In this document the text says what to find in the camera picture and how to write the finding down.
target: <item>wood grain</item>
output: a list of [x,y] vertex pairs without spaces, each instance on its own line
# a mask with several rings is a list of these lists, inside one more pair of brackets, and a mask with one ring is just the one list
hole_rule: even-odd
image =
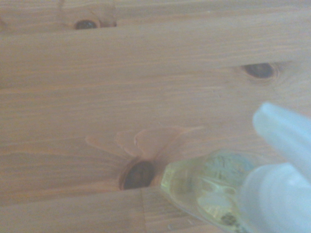
[[[162,197],[164,167],[278,157],[252,127],[265,101],[311,117],[310,1],[119,0],[117,27],[79,31],[97,1],[41,2],[0,1],[1,232],[221,232]],[[153,187],[117,192],[138,161]]]
[[222,232],[174,207],[158,188],[0,207],[0,230],[6,233]]
[[1,0],[0,33],[68,31],[74,30],[81,20],[91,20],[99,28],[201,17],[262,15],[306,8],[310,8],[308,0]]

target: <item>wood knot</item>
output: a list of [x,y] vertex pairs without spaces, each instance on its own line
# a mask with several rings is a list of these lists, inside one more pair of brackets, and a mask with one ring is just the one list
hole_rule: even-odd
[[92,20],[84,19],[84,20],[78,21],[74,28],[76,30],[79,30],[79,29],[93,29],[93,28],[97,28],[97,25]]
[[246,65],[243,67],[246,73],[255,78],[271,78],[275,74],[274,68],[269,63]]
[[120,189],[148,187],[155,176],[155,167],[149,161],[140,161],[127,169],[120,178]]

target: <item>pine wood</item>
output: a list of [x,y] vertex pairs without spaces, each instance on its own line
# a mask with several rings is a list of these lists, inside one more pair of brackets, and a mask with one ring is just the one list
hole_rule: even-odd
[[[163,198],[165,165],[220,148],[277,157],[252,127],[264,101],[311,117],[308,1],[120,0],[102,15],[97,1],[13,2],[0,1],[0,232],[221,232]],[[86,17],[109,27],[75,31]],[[248,75],[256,63],[274,76]],[[120,191],[142,160],[153,187]]]

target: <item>plastic spray bottle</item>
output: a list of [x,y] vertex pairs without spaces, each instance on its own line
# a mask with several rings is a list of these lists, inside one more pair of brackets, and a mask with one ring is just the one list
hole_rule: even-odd
[[311,233],[311,120],[265,103],[253,125],[287,163],[219,150],[168,164],[162,191],[230,233]]

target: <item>bottle neck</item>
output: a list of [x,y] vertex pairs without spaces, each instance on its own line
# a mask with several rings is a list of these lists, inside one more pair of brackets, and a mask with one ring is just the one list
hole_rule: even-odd
[[259,233],[310,233],[311,185],[289,163],[252,171],[239,194],[246,228]]

